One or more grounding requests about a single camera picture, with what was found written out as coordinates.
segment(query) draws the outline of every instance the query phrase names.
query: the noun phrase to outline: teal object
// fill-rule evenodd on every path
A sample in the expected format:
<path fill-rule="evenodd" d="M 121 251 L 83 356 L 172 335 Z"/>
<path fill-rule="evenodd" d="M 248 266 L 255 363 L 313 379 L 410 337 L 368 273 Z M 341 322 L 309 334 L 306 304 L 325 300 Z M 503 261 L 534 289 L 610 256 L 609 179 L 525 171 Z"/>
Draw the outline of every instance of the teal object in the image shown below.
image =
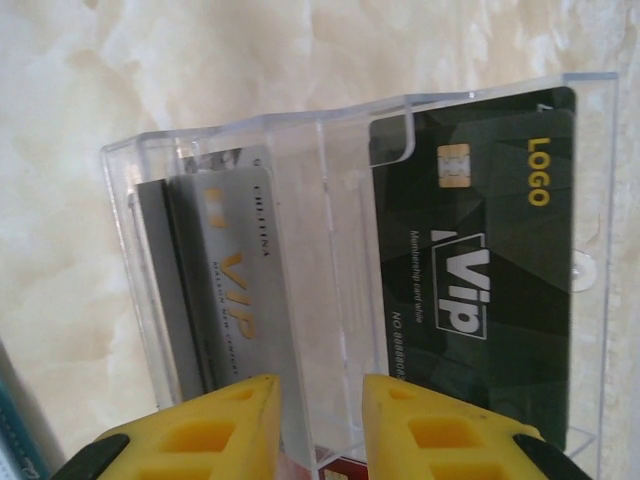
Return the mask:
<path fill-rule="evenodd" d="M 11 394 L 0 381 L 0 480 L 40 480 L 50 477 Z"/>

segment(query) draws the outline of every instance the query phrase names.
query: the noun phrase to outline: black rubber pad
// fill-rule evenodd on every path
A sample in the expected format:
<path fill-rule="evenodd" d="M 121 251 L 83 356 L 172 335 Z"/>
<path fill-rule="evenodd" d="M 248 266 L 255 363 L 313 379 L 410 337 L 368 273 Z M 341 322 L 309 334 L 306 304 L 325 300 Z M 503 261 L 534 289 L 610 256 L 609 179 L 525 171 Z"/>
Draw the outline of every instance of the black rubber pad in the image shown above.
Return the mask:
<path fill-rule="evenodd" d="M 97 480 L 129 444 L 129 437 L 118 433 L 91 443 L 65 463 L 51 480 Z"/>
<path fill-rule="evenodd" d="M 591 480 L 553 445 L 524 434 L 514 435 L 513 440 L 549 480 Z"/>

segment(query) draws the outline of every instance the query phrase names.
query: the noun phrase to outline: silver vip card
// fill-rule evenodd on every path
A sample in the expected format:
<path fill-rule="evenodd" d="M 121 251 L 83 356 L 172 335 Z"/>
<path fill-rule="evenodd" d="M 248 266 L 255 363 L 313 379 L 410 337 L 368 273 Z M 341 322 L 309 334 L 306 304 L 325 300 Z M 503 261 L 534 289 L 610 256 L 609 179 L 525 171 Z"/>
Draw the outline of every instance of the silver vip card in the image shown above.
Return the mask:
<path fill-rule="evenodd" d="M 266 159 L 256 147 L 240 152 Z M 262 373 L 281 377 L 284 451 L 309 466 L 299 361 L 269 172 L 262 167 L 173 178 L 169 197 L 190 320 L 207 389 Z"/>

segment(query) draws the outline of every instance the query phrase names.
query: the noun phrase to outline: marble surface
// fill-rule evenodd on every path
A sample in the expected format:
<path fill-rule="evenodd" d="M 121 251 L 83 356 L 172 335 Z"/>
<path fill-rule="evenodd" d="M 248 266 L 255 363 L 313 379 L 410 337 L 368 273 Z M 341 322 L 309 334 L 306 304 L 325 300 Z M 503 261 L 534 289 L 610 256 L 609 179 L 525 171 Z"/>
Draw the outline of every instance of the marble surface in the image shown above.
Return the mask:
<path fill-rule="evenodd" d="M 635 0 L 0 0 L 3 375 L 52 462 L 155 409 L 102 145 L 259 113 L 615 70 L 602 478 L 640 478 L 630 455 L 632 438 L 640 449 L 639 22 Z"/>

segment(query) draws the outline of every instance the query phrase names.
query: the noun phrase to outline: clear acrylic card holder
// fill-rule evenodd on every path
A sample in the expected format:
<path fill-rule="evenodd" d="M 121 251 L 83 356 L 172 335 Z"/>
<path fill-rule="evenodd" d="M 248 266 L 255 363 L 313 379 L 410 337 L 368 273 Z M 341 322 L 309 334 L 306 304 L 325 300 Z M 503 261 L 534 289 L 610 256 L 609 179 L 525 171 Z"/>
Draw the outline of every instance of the clear acrylic card holder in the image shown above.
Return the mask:
<path fill-rule="evenodd" d="M 318 472 L 341 457 L 365 460 L 361 400 L 366 373 L 388 373 L 374 206 L 371 125 L 396 118 L 386 161 L 416 145 L 416 112 L 568 86 L 576 95 L 569 430 L 565 453 L 599 478 L 617 76 L 565 74 L 474 92 L 410 95 L 332 111 L 266 115 L 219 127 L 153 132 L 103 149 L 113 210 L 159 408 L 185 400 L 167 311 L 142 225 L 136 185 L 225 169 L 208 155 L 265 147 L 304 403 L 296 461 Z"/>

